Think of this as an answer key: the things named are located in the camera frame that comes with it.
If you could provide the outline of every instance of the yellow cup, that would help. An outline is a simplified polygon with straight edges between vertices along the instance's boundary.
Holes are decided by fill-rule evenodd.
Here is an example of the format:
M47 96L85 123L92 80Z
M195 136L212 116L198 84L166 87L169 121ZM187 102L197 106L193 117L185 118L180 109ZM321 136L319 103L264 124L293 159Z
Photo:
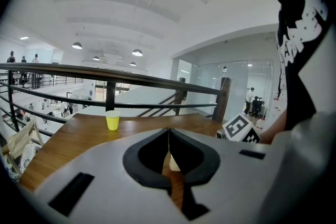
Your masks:
M116 110L106 111L106 122L109 130L116 130L119 126L120 112Z

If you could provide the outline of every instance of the wooden tabletop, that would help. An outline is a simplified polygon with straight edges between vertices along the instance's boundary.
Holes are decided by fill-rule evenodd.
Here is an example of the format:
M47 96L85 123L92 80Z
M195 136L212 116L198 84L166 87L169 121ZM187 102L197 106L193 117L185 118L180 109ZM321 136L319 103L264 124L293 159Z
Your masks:
M19 182L34 191L54 171L98 144L166 127L210 136L215 136L216 131L222 128L220 123L200 114L190 114L143 118L121 117L119 128L110 131L104 116L76 114L40 149Z

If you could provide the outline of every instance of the ceiling light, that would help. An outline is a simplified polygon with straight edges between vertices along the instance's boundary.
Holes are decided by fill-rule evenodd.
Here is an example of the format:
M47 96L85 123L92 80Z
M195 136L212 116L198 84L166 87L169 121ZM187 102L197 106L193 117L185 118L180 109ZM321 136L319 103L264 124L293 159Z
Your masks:
M143 56L142 51L139 50L139 49L134 50L134 51L132 52L132 54L135 55L135 56Z
M72 48L81 50L82 49L82 44L79 43L79 42L75 42L74 44L72 44Z

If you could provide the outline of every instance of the black slot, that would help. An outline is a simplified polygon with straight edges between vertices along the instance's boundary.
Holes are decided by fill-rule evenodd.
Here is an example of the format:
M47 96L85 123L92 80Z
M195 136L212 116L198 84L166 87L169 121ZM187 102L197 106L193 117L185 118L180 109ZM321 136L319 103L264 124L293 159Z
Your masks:
M249 150L242 150L239 152L239 154L245 155L247 157L252 157L256 159L264 159L265 153L255 152L255 151L249 151Z
M49 206L64 216L69 216L80 197L91 184L94 176L79 173L64 189L49 202Z

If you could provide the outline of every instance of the white graphic print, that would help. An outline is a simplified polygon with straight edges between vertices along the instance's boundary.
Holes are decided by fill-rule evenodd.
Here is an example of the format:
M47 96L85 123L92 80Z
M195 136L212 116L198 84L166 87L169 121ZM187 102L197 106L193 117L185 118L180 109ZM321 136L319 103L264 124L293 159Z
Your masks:
M304 42L316 39L322 32L322 27L316 19L316 13L325 21L328 7L323 0L305 0L302 19L295 22L297 28L287 28L289 40L283 36L282 46L279 48L285 66L293 63L297 53L304 49Z

